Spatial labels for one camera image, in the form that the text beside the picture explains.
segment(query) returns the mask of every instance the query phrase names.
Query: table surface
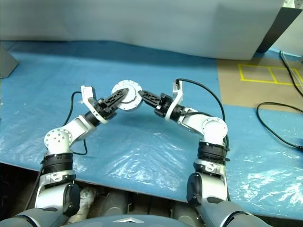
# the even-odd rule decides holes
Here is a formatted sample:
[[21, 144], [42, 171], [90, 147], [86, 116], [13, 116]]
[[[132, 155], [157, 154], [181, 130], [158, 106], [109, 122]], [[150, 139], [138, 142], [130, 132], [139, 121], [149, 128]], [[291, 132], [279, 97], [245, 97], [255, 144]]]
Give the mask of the table surface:
[[[70, 96], [93, 85], [97, 98], [130, 79], [155, 94], [172, 94], [172, 81], [201, 82], [219, 97], [216, 59], [115, 42], [3, 42], [18, 67], [1, 80], [0, 162], [38, 170], [43, 139], [63, 124]], [[277, 58], [269, 53], [266, 57]], [[72, 117], [87, 112], [75, 98]], [[221, 116], [216, 101], [184, 84], [185, 106]], [[224, 105], [229, 126], [227, 177], [231, 199], [251, 212], [303, 219], [303, 153], [277, 141], [258, 122], [254, 108]], [[117, 111], [87, 138], [88, 154], [74, 157], [77, 178], [104, 186], [186, 201], [194, 171], [197, 135], [165, 122], [142, 104]], [[268, 124], [292, 142], [302, 142], [300, 114], [262, 110]], [[83, 152], [83, 144], [72, 149]]]

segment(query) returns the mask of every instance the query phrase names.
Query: white circular disc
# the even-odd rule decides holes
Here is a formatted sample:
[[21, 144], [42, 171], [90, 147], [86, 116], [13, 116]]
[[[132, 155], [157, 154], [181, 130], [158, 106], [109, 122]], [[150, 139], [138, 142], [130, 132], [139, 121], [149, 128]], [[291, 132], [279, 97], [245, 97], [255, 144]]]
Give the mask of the white circular disc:
[[141, 86], [132, 80], [122, 80], [113, 87], [112, 93], [123, 88], [128, 88], [128, 93], [121, 103], [117, 105], [118, 108], [128, 111], [139, 107], [142, 103], [142, 97], [138, 93], [142, 90]]

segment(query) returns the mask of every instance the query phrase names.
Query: transparent plastic sheet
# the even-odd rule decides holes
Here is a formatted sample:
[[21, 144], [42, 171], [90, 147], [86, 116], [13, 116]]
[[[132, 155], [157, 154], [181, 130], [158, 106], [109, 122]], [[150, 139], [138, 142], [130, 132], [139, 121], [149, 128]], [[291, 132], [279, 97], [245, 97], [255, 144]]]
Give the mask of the transparent plastic sheet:
[[[24, 168], [39, 169], [44, 136], [63, 124], [70, 96], [81, 85], [93, 85], [100, 98], [117, 82], [131, 79], [145, 90], [171, 95], [172, 81], [185, 77], [220, 94], [215, 60], [206, 58], [114, 42], [18, 42], [10, 53], [20, 65], [1, 81], [0, 161]], [[79, 99], [76, 95], [72, 118], [88, 111]], [[221, 116], [216, 101], [193, 85], [184, 84], [182, 104]], [[302, 219], [302, 153], [273, 138], [253, 108], [225, 106], [225, 111], [231, 199], [251, 212]], [[165, 122], [145, 104], [117, 113], [87, 138], [88, 154], [75, 155], [78, 179], [185, 201], [199, 137]], [[261, 114], [277, 133], [298, 142], [301, 115]], [[81, 142], [72, 149], [84, 151]]]

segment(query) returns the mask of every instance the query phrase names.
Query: blue plastic sheet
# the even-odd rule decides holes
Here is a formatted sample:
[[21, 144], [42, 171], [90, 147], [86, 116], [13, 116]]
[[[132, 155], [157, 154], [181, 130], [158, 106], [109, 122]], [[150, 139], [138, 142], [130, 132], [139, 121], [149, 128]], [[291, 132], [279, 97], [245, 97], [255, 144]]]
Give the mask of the blue plastic sheet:
[[[171, 95], [176, 78], [193, 79], [220, 96], [214, 59], [114, 42], [6, 43], [19, 66], [1, 81], [0, 161], [39, 169], [43, 139], [63, 124], [70, 95], [93, 85], [97, 98], [131, 79], [155, 94]], [[75, 97], [76, 117], [88, 111]], [[216, 101], [199, 87], [184, 84], [183, 105], [221, 116]], [[258, 122], [253, 108], [225, 105], [230, 148], [227, 177], [231, 198], [251, 212], [302, 219], [303, 154], [277, 141]], [[87, 138], [89, 153], [75, 156], [78, 179], [105, 186], [186, 200], [199, 136], [157, 117], [142, 104], [117, 111]], [[262, 110], [265, 121], [292, 142], [302, 142], [302, 116]], [[81, 142], [73, 145], [83, 152]]]

